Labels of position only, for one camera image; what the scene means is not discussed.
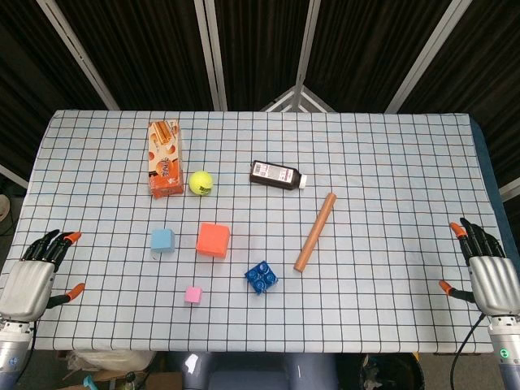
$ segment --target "wooden stick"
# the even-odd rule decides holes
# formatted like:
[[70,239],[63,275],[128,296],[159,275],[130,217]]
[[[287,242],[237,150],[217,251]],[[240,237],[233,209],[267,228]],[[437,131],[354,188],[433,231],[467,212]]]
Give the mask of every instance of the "wooden stick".
[[322,209],[319,211],[318,218],[314,222],[314,226],[312,229],[310,229],[309,236],[307,237],[305,245],[303,245],[303,248],[301,249],[300,256],[298,256],[298,259],[294,264],[295,270],[300,272],[305,270],[310,254],[312,254],[312,251],[316,246],[316,241],[318,240],[319,235],[323,230],[323,226],[327,222],[328,215],[331,213],[335,201],[336,195],[334,193],[329,193],[325,199],[325,202],[323,203]]

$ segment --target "metal robot arm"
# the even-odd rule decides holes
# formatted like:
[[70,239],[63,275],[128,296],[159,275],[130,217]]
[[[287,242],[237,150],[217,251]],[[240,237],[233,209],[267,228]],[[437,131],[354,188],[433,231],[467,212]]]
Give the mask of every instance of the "metal robot arm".
[[[520,282],[513,262],[495,237],[480,226],[461,218],[464,226],[451,223],[470,268],[473,292],[452,288],[441,280],[440,287],[451,297],[475,303],[490,317],[487,327],[500,373],[507,390],[520,389]],[[451,374],[453,387],[453,368]]]
[[67,294],[50,296],[65,253],[80,237],[80,232],[48,232],[12,267],[0,297],[0,389],[13,388],[23,373],[31,339],[31,350],[34,346],[36,321],[44,311],[71,301],[85,289],[81,283]]

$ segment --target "blue foam block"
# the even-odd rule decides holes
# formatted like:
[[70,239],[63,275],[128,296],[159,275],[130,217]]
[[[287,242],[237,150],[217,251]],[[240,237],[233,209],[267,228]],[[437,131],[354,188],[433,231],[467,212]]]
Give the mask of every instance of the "blue foam block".
[[175,234],[170,229],[152,231],[152,250],[156,252],[172,252],[175,248]]
[[260,262],[245,273],[245,278],[251,283],[257,294],[264,293],[270,286],[278,281],[275,273],[267,265]]

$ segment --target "bottle label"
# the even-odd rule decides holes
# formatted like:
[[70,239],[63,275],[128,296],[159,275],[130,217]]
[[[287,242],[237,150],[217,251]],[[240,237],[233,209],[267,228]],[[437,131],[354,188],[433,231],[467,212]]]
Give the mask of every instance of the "bottle label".
[[293,169],[276,167],[262,162],[256,162],[253,171],[254,176],[283,181],[285,183],[291,183],[293,181],[293,173]]

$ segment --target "orange fingertip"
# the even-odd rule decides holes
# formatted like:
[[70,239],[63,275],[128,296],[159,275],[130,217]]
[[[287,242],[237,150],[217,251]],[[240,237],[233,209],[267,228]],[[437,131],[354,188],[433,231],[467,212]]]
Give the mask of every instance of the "orange fingertip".
[[454,222],[451,222],[449,224],[449,226],[451,227],[451,229],[453,230],[453,232],[455,233],[455,236],[457,236],[457,238],[461,237],[461,236],[467,236],[467,233],[466,231],[462,228],[462,226],[454,223]]
[[449,295],[449,292],[453,288],[448,284],[448,282],[444,282],[443,280],[439,280],[439,286],[443,289],[443,291],[446,293],[446,295]]
[[69,240],[72,242],[72,244],[74,244],[76,241],[78,241],[81,237],[81,232],[73,232],[71,234],[69,234],[68,236],[66,236],[64,238],[64,240]]
[[67,293],[67,295],[71,298],[71,301],[75,299],[78,295],[80,295],[83,290],[85,290],[85,283],[80,283],[75,286],[71,291]]

